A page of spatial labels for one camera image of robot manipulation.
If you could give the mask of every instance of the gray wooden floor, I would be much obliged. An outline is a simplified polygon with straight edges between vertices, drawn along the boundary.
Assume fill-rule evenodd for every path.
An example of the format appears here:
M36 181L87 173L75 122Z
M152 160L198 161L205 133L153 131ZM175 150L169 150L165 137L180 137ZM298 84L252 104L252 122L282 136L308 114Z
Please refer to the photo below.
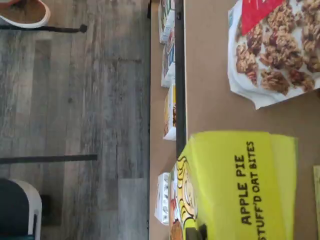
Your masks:
M148 239L148 0L44 0L50 26L0 31L0 157L98 153L97 162L1 165L53 199L43 240Z

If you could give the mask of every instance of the black metal leg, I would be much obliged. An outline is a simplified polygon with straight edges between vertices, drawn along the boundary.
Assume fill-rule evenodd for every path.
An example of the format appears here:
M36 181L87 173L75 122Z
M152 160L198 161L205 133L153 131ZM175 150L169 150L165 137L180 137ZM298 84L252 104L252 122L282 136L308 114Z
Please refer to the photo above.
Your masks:
M0 165L3 164L30 164L30 163L59 163L77 161L97 161L97 154L89 155L65 155L65 156L19 156L1 157Z
M151 19L151 2L152 0L150 0L148 3L148 15L147 15L148 19Z
M55 27L55 26L41 26L38 28L21 28L13 25L0 25L0 30L20 30L20 31L47 31L56 33L86 33L87 25L82 24L79 28L68 28L68 27Z

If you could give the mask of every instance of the snack box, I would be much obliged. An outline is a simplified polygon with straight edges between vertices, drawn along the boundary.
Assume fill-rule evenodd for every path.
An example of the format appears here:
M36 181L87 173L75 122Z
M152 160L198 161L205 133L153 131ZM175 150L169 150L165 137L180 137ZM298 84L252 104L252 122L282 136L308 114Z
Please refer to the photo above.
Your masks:
M169 177L171 240L293 240L297 141L267 132L191 136Z
M159 40L165 44L175 24L175 0L161 0L158 7Z
M176 82L176 43L175 28L171 29L169 39L162 53L161 86L170 88Z
M259 109L320 88L319 9L318 0L239 0L228 12L231 91Z
M156 187L156 202L154 216L164 225L169 224L169 173L164 172L158 176L158 185Z
M176 140L176 85L172 84L164 101L163 139Z

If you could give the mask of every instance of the red label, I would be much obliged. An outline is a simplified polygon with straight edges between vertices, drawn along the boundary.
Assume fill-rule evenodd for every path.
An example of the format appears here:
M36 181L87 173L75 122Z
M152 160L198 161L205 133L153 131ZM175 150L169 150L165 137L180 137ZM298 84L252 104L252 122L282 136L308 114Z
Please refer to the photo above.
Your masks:
M242 35L246 35L284 0L242 0Z

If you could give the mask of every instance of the brown shoe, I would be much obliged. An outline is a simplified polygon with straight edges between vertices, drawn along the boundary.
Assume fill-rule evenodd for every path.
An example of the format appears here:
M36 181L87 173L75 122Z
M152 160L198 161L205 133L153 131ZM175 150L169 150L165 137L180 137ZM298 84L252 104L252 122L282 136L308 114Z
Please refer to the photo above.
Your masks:
M15 4L21 0L0 0L0 9L1 8L7 8L12 4Z
M19 0L9 7L0 8L0 18L20 28L34 29L47 24L50 10L40 0Z

